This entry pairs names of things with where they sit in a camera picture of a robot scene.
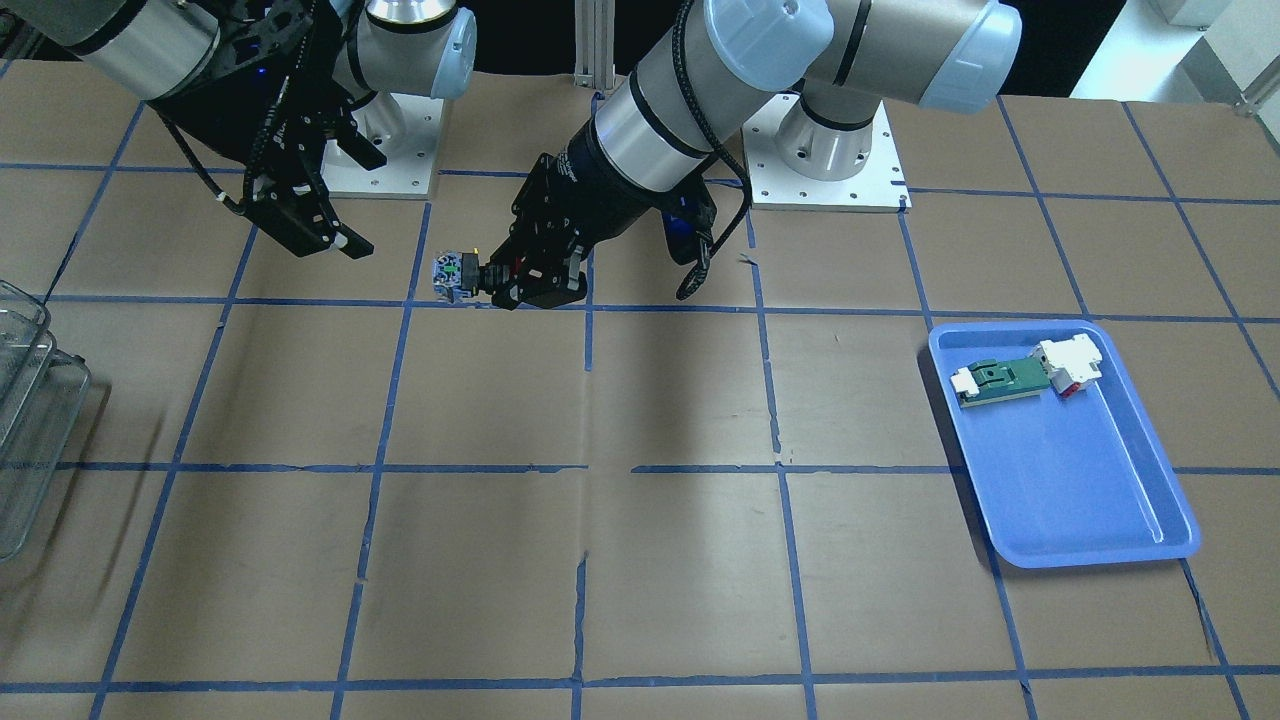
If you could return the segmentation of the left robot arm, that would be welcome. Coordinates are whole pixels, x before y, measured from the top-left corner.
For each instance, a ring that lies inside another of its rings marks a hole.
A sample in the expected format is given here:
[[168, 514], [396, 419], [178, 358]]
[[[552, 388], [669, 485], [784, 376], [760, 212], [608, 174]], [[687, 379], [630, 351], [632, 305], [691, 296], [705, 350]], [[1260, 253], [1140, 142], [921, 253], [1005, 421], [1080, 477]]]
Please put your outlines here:
[[727, 224], [753, 202], [730, 136], [782, 92], [787, 164], [817, 181], [858, 173], [886, 99], [973, 114], [1002, 88], [1021, 42], [1016, 8], [998, 1], [685, 1], [626, 85], [556, 155], [534, 164], [512, 204], [507, 240], [462, 286], [498, 307], [582, 300], [593, 249], [646, 211], [663, 214], [677, 299], [704, 283], [727, 241], [704, 170], [722, 161], [742, 186]]

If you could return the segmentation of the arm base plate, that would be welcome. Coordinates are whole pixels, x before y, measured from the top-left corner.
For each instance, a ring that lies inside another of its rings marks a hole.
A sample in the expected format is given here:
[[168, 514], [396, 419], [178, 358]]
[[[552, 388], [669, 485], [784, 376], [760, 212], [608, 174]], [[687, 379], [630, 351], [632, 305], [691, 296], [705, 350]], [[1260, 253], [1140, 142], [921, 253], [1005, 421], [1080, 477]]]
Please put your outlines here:
[[360, 132], [387, 164], [365, 170], [334, 141], [326, 146], [323, 178], [334, 199], [429, 200], [451, 102], [407, 94], [378, 94], [355, 111]]
[[869, 126], [831, 129], [796, 94], [780, 94], [742, 126], [753, 205], [781, 211], [897, 213], [913, 206], [884, 105]]

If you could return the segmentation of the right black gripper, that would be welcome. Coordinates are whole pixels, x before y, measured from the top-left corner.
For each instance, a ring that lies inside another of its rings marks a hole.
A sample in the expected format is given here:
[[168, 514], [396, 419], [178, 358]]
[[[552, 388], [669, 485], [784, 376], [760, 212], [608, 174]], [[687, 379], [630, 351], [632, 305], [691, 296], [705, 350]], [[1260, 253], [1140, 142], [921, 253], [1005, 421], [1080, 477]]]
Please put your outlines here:
[[385, 154], [358, 132], [355, 119], [355, 111], [375, 96], [369, 90], [351, 94], [334, 79], [289, 72], [251, 135], [241, 200], [227, 193], [218, 199], [297, 258], [330, 249], [352, 259], [371, 255], [374, 245], [337, 215], [323, 161], [326, 142], [335, 140], [365, 170], [387, 164]]

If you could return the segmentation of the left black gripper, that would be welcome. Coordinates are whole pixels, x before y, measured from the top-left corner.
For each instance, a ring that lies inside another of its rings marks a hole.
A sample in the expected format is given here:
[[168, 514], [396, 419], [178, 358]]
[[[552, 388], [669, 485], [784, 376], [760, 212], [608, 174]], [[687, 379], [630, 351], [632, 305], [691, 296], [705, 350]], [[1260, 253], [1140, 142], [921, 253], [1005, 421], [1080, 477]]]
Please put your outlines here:
[[599, 150], [543, 154], [512, 204], [507, 240], [489, 258], [492, 304], [553, 309], [584, 300], [594, 246], [622, 234], [657, 199]]

